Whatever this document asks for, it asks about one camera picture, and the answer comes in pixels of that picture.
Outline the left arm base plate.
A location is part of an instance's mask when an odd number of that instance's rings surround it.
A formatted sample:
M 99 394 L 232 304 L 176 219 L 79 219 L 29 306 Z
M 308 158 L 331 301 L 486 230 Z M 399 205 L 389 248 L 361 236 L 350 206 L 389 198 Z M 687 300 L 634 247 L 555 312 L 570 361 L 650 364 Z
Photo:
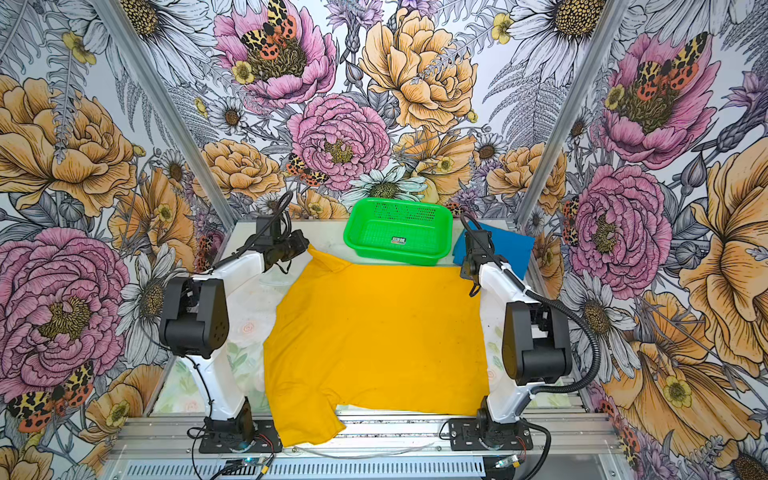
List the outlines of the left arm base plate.
M 256 419 L 250 429 L 242 431 L 234 420 L 204 419 L 204 433 L 199 441 L 203 454 L 279 453 L 283 443 L 271 419 Z

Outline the yellow t shirt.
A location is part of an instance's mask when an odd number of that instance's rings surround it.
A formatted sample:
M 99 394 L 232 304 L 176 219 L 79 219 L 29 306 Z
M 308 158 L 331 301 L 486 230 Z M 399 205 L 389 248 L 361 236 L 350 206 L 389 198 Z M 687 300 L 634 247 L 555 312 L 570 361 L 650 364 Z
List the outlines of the yellow t shirt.
M 264 344 L 287 446 L 343 430 L 339 406 L 471 416 L 489 392 L 480 301 L 455 267 L 353 264 L 312 250 Z

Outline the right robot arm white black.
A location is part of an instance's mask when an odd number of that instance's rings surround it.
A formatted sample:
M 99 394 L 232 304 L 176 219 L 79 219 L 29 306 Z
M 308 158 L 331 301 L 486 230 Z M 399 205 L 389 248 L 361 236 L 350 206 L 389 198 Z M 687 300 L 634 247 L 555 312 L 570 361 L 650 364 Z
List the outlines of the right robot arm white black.
M 481 318 L 501 329 L 501 375 L 477 412 L 477 436 L 489 448 L 523 446 L 523 412 L 546 386 L 571 371 L 567 317 L 534 291 L 498 255 L 491 233 L 466 227 L 461 277 L 481 297 Z

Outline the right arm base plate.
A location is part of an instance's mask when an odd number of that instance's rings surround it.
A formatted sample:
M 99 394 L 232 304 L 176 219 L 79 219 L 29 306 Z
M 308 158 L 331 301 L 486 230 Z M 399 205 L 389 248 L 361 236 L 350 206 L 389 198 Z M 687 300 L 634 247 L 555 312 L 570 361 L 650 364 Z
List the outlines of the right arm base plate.
M 523 451 L 533 448 L 530 431 L 522 422 L 482 423 L 476 418 L 450 418 L 448 442 L 452 451 Z

